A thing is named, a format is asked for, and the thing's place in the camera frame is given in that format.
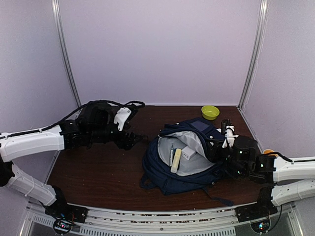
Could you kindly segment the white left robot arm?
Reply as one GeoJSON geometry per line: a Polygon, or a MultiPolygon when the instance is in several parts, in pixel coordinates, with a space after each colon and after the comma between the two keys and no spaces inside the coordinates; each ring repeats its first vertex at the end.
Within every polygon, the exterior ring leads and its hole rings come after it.
{"type": "Polygon", "coordinates": [[[15,189],[51,208],[59,218],[71,213],[61,189],[47,185],[23,172],[14,159],[47,151],[62,151],[93,144],[113,142],[119,149],[130,150],[144,137],[128,133],[130,120],[145,103],[121,104],[95,100],[73,110],[61,120],[37,129],[0,135],[0,184],[15,189]]]}

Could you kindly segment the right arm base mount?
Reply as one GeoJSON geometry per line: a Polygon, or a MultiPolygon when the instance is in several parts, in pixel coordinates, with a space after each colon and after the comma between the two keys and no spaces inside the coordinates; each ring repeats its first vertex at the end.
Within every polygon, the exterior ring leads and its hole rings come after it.
{"type": "Polygon", "coordinates": [[[263,187],[259,192],[256,203],[236,207],[235,212],[238,222],[251,221],[277,213],[277,207],[271,202],[272,189],[271,186],[263,187]]]}

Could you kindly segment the white power adapter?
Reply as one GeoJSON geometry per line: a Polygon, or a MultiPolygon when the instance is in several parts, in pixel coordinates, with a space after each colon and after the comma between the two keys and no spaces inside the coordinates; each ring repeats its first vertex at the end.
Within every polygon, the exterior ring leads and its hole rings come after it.
{"type": "Polygon", "coordinates": [[[189,146],[186,146],[182,149],[181,156],[186,160],[190,160],[195,154],[195,150],[191,149],[189,146]]]}

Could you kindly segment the pale yellow eraser stick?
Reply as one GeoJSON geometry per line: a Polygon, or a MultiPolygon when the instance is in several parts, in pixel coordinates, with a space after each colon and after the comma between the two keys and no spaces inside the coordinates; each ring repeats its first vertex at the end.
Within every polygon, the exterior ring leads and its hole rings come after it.
{"type": "Polygon", "coordinates": [[[172,166],[171,166],[171,170],[170,170],[172,173],[176,173],[178,170],[180,159],[181,159],[181,154],[182,154],[182,150],[180,148],[177,148],[175,150],[175,154],[173,157],[173,162],[172,162],[172,166]]]}

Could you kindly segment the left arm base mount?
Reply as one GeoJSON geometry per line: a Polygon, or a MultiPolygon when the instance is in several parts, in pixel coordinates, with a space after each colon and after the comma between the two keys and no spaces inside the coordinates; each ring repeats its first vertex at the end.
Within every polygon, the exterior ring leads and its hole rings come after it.
{"type": "Polygon", "coordinates": [[[43,205],[45,213],[55,219],[85,223],[88,209],[68,204],[62,190],[56,186],[52,187],[56,193],[56,200],[50,206],[43,205]]]}

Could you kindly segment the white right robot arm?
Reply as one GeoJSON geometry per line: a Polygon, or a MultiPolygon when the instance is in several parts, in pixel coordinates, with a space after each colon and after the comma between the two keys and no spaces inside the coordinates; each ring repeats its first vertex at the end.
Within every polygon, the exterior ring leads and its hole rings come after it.
{"type": "Polygon", "coordinates": [[[255,216],[264,216],[271,204],[278,207],[314,197],[314,157],[286,157],[275,151],[259,153],[256,140],[237,135],[231,138],[207,139],[207,157],[211,162],[221,163],[230,177],[266,185],[260,200],[252,206],[255,216]]]}

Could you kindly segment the navy blue student backpack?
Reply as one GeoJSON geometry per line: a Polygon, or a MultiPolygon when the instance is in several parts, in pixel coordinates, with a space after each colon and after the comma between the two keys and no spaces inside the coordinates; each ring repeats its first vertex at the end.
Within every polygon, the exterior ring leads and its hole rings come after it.
{"type": "Polygon", "coordinates": [[[205,193],[217,181],[227,178],[221,163],[212,163],[206,157],[206,140],[223,140],[224,135],[210,121],[193,118],[175,124],[165,124],[155,137],[142,158],[144,174],[140,187],[152,189],[158,187],[164,195],[179,194],[196,189],[205,193]],[[189,146],[196,154],[186,160],[181,156],[176,173],[169,165],[171,145],[174,154],[177,148],[189,146]]]}

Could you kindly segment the white marker pen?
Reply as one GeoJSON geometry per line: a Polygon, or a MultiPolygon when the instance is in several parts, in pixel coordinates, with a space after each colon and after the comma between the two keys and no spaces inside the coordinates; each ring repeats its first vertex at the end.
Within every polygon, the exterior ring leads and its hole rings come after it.
{"type": "Polygon", "coordinates": [[[171,145],[170,149],[170,157],[169,157],[169,165],[172,166],[173,164],[173,157],[174,157],[174,147],[173,144],[171,145]]]}

